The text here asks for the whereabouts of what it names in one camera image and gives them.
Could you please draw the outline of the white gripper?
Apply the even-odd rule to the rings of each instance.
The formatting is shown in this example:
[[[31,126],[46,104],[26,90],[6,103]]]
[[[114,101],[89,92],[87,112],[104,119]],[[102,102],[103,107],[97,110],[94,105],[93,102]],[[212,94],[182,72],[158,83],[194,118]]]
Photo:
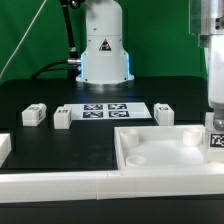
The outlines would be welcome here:
[[[204,48],[208,81],[208,104],[213,109],[213,126],[224,131],[224,35],[211,35]]]

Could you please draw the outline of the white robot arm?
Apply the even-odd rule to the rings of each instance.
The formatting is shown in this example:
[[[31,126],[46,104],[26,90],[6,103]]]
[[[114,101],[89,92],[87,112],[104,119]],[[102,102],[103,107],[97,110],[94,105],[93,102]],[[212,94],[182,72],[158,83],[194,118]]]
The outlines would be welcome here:
[[[87,46],[77,84],[98,91],[134,81],[122,42],[122,9],[115,0],[85,0]],[[208,75],[213,126],[224,130],[224,0],[189,0],[190,32],[199,37]]]

